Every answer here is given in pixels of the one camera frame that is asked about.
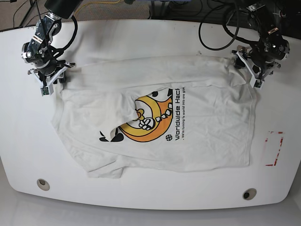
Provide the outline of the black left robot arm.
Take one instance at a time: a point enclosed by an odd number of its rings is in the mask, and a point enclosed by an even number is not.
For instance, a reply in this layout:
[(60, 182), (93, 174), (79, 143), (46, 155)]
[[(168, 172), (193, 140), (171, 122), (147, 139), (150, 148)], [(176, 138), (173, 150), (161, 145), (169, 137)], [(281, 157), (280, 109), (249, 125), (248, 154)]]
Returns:
[(247, 68), (251, 74), (250, 84), (253, 88), (261, 88), (265, 77), (280, 68), (279, 61), (290, 53), (290, 46), (285, 40), (268, 7), (259, 0), (237, 0), (240, 8), (248, 10), (248, 22), (259, 34), (258, 41), (246, 41), (248, 47), (238, 46), (233, 54), (237, 56), (236, 67)]

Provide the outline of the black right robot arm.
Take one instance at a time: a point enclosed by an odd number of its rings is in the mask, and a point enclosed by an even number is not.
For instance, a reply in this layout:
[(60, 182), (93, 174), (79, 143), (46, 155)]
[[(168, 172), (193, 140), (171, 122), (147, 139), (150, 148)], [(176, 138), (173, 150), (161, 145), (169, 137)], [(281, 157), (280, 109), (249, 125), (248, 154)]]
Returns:
[[(53, 84), (65, 83), (64, 72), (76, 65), (65, 60), (58, 60), (58, 58), (75, 40), (78, 23), (74, 12), (81, 3), (81, 0), (47, 0), (44, 6), (48, 13), (44, 17), (40, 17), (31, 41), (23, 45), (22, 59), (35, 67), (29, 73), (36, 76), (43, 95), (51, 94)], [(62, 28), (62, 19), (71, 19), (74, 24), (74, 31), (71, 39), (64, 47), (55, 48), (51, 43), (53, 37)]]

